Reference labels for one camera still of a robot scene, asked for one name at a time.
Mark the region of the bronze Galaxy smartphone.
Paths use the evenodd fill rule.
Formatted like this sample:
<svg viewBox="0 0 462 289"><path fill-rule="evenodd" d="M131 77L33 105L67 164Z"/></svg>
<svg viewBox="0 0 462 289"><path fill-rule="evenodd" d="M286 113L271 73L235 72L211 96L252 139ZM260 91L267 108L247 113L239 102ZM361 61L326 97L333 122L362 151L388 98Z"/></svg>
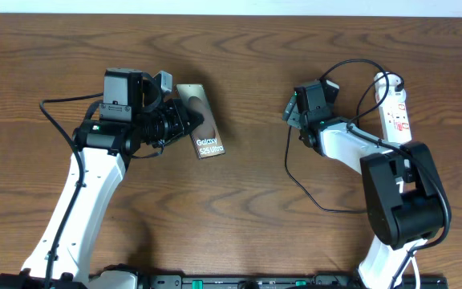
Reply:
<svg viewBox="0 0 462 289"><path fill-rule="evenodd" d="M190 136L199 160L225 154L209 99L202 84L177 84L176 90L183 105L197 123Z"/></svg>

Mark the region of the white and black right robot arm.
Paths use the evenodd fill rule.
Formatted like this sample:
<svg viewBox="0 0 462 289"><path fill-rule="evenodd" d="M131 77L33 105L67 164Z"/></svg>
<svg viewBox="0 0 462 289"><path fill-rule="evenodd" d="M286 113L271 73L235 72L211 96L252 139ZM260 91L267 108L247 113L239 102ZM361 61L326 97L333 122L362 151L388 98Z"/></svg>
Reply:
<svg viewBox="0 0 462 289"><path fill-rule="evenodd" d="M328 79L294 89L282 119L299 139L323 157L359 173L374 239L349 287L403 288L403 272L420 250L440 244L450 230L452 212L430 149L414 142L402 80L375 78L383 137L360 130L334 114L339 87Z"/></svg>

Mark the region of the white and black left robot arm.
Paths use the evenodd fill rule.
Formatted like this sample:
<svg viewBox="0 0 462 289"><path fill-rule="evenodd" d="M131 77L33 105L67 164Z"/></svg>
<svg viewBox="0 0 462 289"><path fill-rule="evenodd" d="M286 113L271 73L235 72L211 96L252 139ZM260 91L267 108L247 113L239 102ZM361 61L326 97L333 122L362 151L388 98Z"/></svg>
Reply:
<svg viewBox="0 0 462 289"><path fill-rule="evenodd" d="M169 98L172 76L127 68L108 68L103 92L93 101L81 125L68 135L68 177L40 242L16 275L1 274L0 289L10 288L146 288L137 269L119 264L92 275L91 256L103 217L141 145L160 156L164 148L190 134L204 118Z"/></svg>

